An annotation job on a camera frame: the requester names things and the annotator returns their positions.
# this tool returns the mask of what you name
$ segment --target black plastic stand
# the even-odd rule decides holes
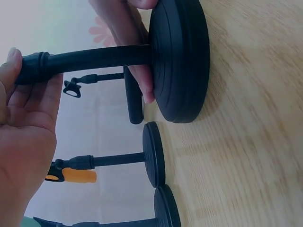
[[[16,84],[46,81],[58,73],[130,65],[151,66],[156,101],[167,121],[192,122],[205,100],[210,65],[199,0],[159,0],[151,14],[147,45],[25,56]]]
[[[98,166],[113,166],[144,162],[148,178],[153,187],[165,184],[165,161],[161,136],[156,122],[149,122],[143,130],[143,152],[108,157],[78,156],[70,160],[57,159],[54,167],[57,170],[71,168],[91,170]]]
[[[155,218],[112,224],[83,222],[72,226],[34,218],[41,227],[181,227],[180,217],[173,193],[167,185],[156,189],[154,195]]]

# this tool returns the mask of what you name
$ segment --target wooden surface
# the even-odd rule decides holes
[[[303,226],[303,1],[202,0],[211,41],[205,105],[157,121],[184,227]]]

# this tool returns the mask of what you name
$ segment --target black round base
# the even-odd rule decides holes
[[[157,227],[181,227],[176,201],[167,185],[156,189],[154,207]]]
[[[199,0],[159,0],[151,14],[149,42],[154,93],[167,121],[189,123],[206,96],[210,50]]]
[[[156,122],[145,124],[143,153],[148,178],[153,187],[165,184],[165,162],[160,132]]]

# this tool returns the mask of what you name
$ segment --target black metal pole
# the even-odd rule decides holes
[[[59,222],[47,221],[41,218],[33,217],[33,219],[40,224],[41,227],[156,227],[157,219],[147,219],[140,221],[129,221],[112,224],[100,224],[99,222],[80,222],[72,226],[66,226]]]
[[[99,224],[100,227],[156,227],[157,220],[147,219],[140,221],[130,221],[130,222],[121,222],[121,223],[113,223],[113,224]]]
[[[93,166],[114,166],[114,165],[123,165],[130,163],[144,162],[144,153],[135,153],[127,155],[115,155],[107,157],[94,157]]]
[[[128,65],[148,65],[152,62],[150,45],[117,46],[50,55],[45,64],[48,74]]]
[[[15,84],[48,81],[53,75],[80,70],[152,64],[152,46],[134,45],[99,48],[50,55],[48,52],[24,56]]]

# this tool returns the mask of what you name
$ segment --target flower pattern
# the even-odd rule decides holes
[[[93,26],[89,29],[89,33],[95,35],[94,42],[97,44],[103,42],[105,47],[116,46],[114,37],[106,23],[100,17],[96,17],[95,22],[98,26]]]

